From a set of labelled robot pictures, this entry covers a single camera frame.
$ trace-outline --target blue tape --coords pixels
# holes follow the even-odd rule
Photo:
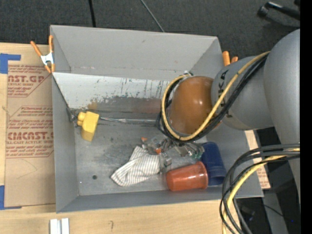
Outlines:
[[[8,61],[20,60],[21,55],[0,54],[0,74],[8,73]]]
[[[19,209],[21,207],[4,207],[4,185],[0,185],[0,211],[6,209]]]

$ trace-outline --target white cloth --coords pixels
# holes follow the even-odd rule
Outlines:
[[[128,163],[117,169],[111,179],[120,186],[130,186],[159,173],[159,155],[148,154],[139,146],[134,149]]]

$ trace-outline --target gray metal box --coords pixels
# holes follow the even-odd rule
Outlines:
[[[80,136],[66,108],[102,117],[155,119],[167,84],[184,71],[214,78],[223,66],[218,39],[144,31],[52,25],[56,71],[53,121],[57,212],[170,204],[221,198],[221,187],[171,192],[163,175],[120,187],[111,174],[125,164],[141,137],[163,138],[150,124],[99,121],[92,142]],[[218,144],[226,169],[249,150],[244,131],[224,124],[207,139]],[[174,152],[173,168],[192,163]],[[257,176],[240,197],[262,196]]]

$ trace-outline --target blue object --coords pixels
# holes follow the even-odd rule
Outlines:
[[[0,210],[4,210],[4,185],[0,185]]]
[[[5,209],[18,209],[21,208],[19,206],[17,207],[4,207],[4,185],[0,185],[0,210]]]
[[[0,74],[8,73],[8,60],[20,60],[20,55],[0,54]]]
[[[214,142],[203,143],[204,153],[200,161],[204,163],[208,173],[208,186],[220,185],[223,183],[226,170],[219,152],[219,148]]]

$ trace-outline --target orange container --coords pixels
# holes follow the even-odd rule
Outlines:
[[[194,165],[169,171],[166,175],[167,185],[171,191],[182,191],[195,188],[205,189],[208,186],[208,174],[204,164],[198,161]]]

